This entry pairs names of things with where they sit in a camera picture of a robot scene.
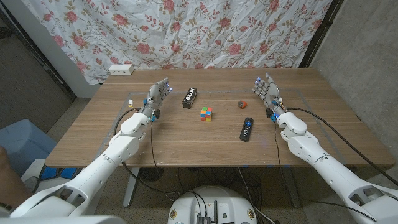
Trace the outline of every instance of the white curtain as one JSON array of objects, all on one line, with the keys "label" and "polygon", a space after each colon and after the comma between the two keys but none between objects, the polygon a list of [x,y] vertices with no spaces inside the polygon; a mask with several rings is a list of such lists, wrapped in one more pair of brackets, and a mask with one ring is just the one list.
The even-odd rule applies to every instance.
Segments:
[{"label": "white curtain", "polygon": [[89,84],[135,69],[297,67],[331,0],[22,0]]}]

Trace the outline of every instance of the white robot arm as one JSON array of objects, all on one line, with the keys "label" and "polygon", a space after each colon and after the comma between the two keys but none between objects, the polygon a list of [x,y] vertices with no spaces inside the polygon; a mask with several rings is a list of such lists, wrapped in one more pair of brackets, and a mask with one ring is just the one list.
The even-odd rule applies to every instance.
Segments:
[{"label": "white robot arm", "polygon": [[109,147],[73,180],[36,193],[12,214],[16,217],[74,217],[84,215],[88,205],[115,168],[133,156],[144,139],[149,124],[164,98],[171,92],[165,78],[150,88],[139,113],[123,122],[121,130],[110,140]]},{"label": "white robot arm", "polygon": [[338,194],[343,203],[369,217],[350,210],[358,223],[396,223],[398,219],[398,191],[360,179],[343,164],[329,155],[318,139],[307,131],[307,125],[282,104],[273,79],[258,78],[255,89],[267,106],[267,115],[284,130],[280,132],[291,153],[309,163]]}]

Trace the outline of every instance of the black remote control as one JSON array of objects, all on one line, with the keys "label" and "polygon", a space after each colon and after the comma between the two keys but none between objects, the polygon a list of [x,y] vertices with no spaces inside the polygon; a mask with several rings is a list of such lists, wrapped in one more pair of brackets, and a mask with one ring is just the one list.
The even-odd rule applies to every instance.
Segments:
[{"label": "black remote control", "polygon": [[242,141],[249,141],[250,133],[253,127],[253,118],[246,118],[243,123],[240,139]]}]

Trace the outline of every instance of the small ball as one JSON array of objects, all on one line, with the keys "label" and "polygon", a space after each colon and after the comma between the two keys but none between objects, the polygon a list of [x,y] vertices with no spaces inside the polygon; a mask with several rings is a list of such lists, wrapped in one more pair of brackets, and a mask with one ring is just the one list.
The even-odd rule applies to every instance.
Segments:
[{"label": "small ball", "polygon": [[239,100],[238,101],[238,107],[241,108],[241,109],[245,108],[247,105],[248,104],[245,101],[243,101],[243,100]]}]

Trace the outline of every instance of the white power strip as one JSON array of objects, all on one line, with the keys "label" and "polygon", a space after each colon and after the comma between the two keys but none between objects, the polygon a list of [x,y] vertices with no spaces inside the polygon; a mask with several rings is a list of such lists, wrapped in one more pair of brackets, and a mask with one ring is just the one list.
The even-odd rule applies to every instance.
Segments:
[{"label": "white power strip", "polygon": [[109,71],[111,75],[131,75],[134,67],[132,65],[112,65]]}]

